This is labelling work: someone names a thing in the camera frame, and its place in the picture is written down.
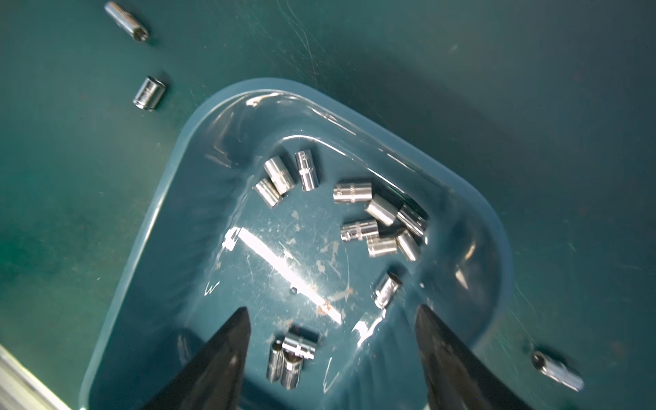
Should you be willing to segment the long chrome socket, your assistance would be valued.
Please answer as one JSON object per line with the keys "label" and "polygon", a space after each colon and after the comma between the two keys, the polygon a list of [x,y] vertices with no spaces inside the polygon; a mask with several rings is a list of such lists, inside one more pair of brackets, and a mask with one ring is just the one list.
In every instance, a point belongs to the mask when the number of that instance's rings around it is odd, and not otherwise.
{"label": "long chrome socket", "polygon": [[104,5],[104,10],[112,20],[135,41],[145,42],[149,39],[150,34],[148,30],[119,4],[115,2],[107,2]]}

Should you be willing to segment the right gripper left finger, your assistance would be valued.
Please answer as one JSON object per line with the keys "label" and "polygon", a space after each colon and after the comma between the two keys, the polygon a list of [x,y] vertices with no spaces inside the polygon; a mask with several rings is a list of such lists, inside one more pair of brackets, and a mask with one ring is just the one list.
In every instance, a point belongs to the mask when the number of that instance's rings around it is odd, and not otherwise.
{"label": "right gripper left finger", "polygon": [[251,327],[240,307],[145,409],[235,409],[244,380]]}

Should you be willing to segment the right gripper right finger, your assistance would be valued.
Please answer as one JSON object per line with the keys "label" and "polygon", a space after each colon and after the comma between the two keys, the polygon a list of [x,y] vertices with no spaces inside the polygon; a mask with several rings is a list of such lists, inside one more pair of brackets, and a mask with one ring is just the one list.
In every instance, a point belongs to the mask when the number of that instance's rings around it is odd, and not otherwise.
{"label": "right gripper right finger", "polygon": [[431,310],[418,308],[415,334],[430,409],[528,409]]}

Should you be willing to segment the short chrome socket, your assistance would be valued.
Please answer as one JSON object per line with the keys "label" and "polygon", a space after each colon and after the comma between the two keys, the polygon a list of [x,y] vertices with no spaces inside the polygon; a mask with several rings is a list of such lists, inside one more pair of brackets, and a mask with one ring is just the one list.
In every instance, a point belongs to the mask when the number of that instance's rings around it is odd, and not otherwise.
{"label": "short chrome socket", "polygon": [[167,86],[152,76],[147,76],[133,99],[133,104],[145,111],[154,111],[162,100]]}

